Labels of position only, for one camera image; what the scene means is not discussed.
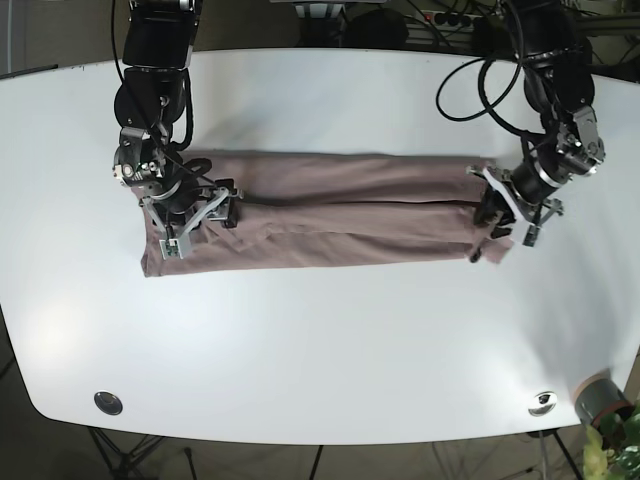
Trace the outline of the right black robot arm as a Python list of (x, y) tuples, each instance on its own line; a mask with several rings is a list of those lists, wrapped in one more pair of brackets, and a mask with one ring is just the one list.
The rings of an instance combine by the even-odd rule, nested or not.
[(235, 228), (242, 196), (232, 179), (208, 178), (209, 159), (181, 155), (194, 132), (189, 62), (201, 11), (199, 1), (132, 1), (124, 48), (112, 51), (120, 79), (113, 175), (139, 193), (165, 259), (185, 258), (205, 220)]

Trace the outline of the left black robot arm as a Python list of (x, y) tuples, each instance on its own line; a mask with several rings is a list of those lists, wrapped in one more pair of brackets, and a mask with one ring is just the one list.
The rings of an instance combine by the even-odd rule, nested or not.
[(574, 20), (559, 1), (501, 1), (498, 16), (514, 49), (514, 79), (524, 81), (527, 102), (540, 116), (542, 132), (515, 127), (486, 94), (486, 77), (499, 58), (480, 59), (477, 92), (488, 115), (519, 138), (523, 159), (516, 168), (471, 167), (486, 181), (474, 223), (491, 240), (536, 244), (541, 227), (563, 215), (555, 193), (576, 177), (593, 175), (606, 154), (593, 108), (595, 84)]

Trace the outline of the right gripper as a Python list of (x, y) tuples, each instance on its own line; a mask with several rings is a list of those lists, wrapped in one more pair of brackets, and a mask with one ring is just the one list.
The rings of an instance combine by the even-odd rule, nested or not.
[(206, 158), (173, 163), (159, 153), (115, 153), (114, 177), (140, 195), (139, 206), (159, 232), (164, 259), (186, 258), (192, 251), (192, 232), (207, 220), (225, 229), (237, 226), (241, 191), (231, 178), (207, 178), (211, 168)]

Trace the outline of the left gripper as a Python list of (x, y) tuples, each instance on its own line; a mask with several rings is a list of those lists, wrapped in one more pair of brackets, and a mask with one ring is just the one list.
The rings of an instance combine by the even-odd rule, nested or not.
[(536, 149), (524, 147), (523, 161), (513, 170), (469, 166), (469, 175), (487, 182), (473, 224), (489, 229), (469, 261), (477, 263), (490, 241), (534, 247), (543, 225), (554, 215), (564, 215), (563, 202), (554, 194), (573, 177), (594, 174), (604, 160), (604, 143), (595, 125), (560, 125)]

